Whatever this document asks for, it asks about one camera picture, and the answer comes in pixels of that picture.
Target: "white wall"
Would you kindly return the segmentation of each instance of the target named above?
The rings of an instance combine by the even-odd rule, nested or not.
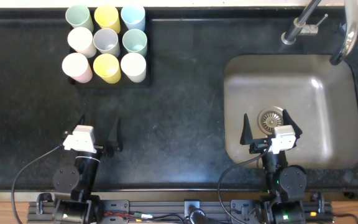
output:
[[[97,7],[112,4],[122,7],[140,4],[149,7],[211,7],[211,6],[305,6],[310,0],[0,0],[0,7],[70,7],[85,4]],[[343,6],[343,0],[322,0],[320,6]]]

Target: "chrome faucet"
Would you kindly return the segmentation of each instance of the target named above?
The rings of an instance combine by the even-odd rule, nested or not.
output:
[[[306,25],[310,14],[316,9],[321,0],[311,0],[298,18],[295,18],[288,32],[284,32],[281,40],[284,44],[291,45],[296,41],[297,35],[314,35],[318,32],[318,26],[327,17],[316,25]],[[358,5],[357,0],[344,0],[346,13],[346,34],[341,48],[331,56],[329,62],[337,65],[352,51],[358,35]]]

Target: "pink cup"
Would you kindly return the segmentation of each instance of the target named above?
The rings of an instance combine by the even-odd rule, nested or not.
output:
[[[80,83],[89,82],[92,79],[92,69],[88,59],[80,53],[72,53],[63,59],[63,72]]]

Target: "sink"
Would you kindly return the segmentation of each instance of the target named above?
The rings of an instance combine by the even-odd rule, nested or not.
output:
[[[329,55],[241,55],[224,71],[226,151],[236,162],[255,157],[240,145],[244,114],[254,138],[282,125],[287,109],[303,134],[286,152],[289,164],[307,169],[347,169],[358,164],[358,105],[346,62]],[[257,167],[251,163],[247,167]]]

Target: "sink drain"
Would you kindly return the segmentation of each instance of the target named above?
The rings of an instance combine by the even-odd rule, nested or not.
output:
[[[283,125],[282,111],[276,106],[261,111],[258,117],[259,128],[265,134],[273,134],[274,127]]]

